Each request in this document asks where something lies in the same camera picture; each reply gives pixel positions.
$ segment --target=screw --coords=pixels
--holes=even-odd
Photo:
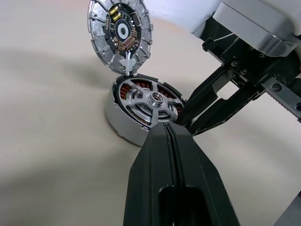
[[[243,69],[243,70],[241,70],[241,72],[240,72],[242,75],[246,75],[246,73],[247,73],[247,70],[246,69]]]
[[[274,78],[279,81],[280,80],[280,75],[279,74],[274,74]]]
[[[274,92],[279,92],[281,89],[282,88],[281,88],[281,86],[279,84],[275,84],[275,85],[272,86],[272,90]]]
[[[233,61],[233,62],[231,63],[231,65],[232,65],[232,67],[236,67],[236,66],[238,65],[238,62],[237,62],[237,61]]]

